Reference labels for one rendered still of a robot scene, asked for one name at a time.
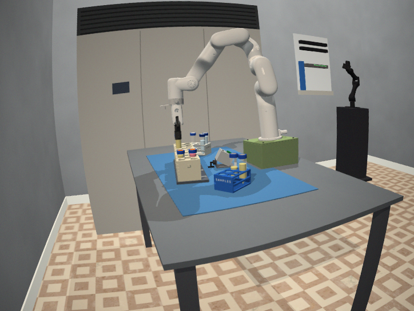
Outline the blue bench mat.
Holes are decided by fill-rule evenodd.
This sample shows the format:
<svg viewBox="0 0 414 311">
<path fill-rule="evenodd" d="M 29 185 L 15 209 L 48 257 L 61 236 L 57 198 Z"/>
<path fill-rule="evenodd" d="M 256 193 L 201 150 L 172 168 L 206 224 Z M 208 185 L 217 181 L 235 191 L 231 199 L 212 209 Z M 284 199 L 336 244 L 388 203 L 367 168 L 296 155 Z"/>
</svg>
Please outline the blue bench mat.
<svg viewBox="0 0 414 311">
<path fill-rule="evenodd" d="M 246 164 L 246 168 L 251 169 L 251 184 L 234 193 L 215 190 L 214 174 L 228 169 L 216 168 L 213 164 L 214 168 L 210 167 L 210 162 L 215 160 L 219 148 L 242 154 L 226 146 L 211 148 L 212 152 L 206 156 L 199 155 L 209 182 L 195 184 L 177 185 L 174 153 L 147 155 L 153 169 L 183 217 L 233 209 L 318 190 L 275 168 L 259 170 L 249 164 Z"/>
</svg>

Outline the tube with blue cap and grey dot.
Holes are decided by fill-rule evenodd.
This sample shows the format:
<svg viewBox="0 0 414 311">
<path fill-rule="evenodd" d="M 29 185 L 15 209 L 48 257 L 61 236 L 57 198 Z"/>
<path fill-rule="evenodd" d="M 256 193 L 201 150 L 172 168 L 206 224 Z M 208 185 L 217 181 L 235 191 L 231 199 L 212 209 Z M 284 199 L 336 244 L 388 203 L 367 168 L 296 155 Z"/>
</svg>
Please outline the tube with blue cap and grey dot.
<svg viewBox="0 0 414 311">
<path fill-rule="evenodd" d="M 238 153 L 229 153 L 230 158 L 230 169 L 237 170 L 238 169 Z"/>
</svg>

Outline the blue tube rack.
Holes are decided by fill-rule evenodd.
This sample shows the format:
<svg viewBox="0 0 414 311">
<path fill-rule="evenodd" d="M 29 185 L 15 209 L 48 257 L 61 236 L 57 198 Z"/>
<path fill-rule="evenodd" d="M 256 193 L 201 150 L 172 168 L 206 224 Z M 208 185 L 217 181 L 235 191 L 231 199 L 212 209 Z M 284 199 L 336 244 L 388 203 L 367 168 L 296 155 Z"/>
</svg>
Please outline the blue tube rack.
<svg viewBox="0 0 414 311">
<path fill-rule="evenodd" d="M 231 172 L 227 172 L 231 171 Z M 236 174 L 236 172 L 239 172 Z M 239 178 L 239 175 L 246 173 L 246 178 Z M 220 175 L 224 174 L 224 175 Z M 235 176 L 231 176 L 235 175 Z M 244 183 L 243 183 L 244 182 Z M 243 183 L 243 184 L 242 184 Z M 231 170 L 230 168 L 223 170 L 219 173 L 214 174 L 214 189 L 234 193 L 246 186 L 251 184 L 251 171 L 246 169 L 246 171 Z"/>
</svg>

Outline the beige tube rack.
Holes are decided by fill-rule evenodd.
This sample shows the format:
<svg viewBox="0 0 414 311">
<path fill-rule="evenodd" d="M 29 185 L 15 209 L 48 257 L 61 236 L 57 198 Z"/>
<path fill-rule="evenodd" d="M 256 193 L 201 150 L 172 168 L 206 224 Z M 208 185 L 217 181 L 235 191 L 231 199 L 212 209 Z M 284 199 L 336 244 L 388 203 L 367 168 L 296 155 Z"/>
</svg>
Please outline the beige tube rack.
<svg viewBox="0 0 414 311">
<path fill-rule="evenodd" d="M 206 143 L 205 145 L 200 145 L 200 142 L 196 142 L 196 143 L 193 143 L 192 145 L 193 146 L 204 146 L 205 147 L 205 150 L 201 150 L 200 147 L 197 147 L 196 148 L 197 149 L 197 155 L 198 156 L 206 156 L 206 155 L 208 155 L 208 154 L 210 154 L 212 152 L 210 143 Z M 202 154 L 202 152 L 205 152 L 205 153 Z"/>
</svg>

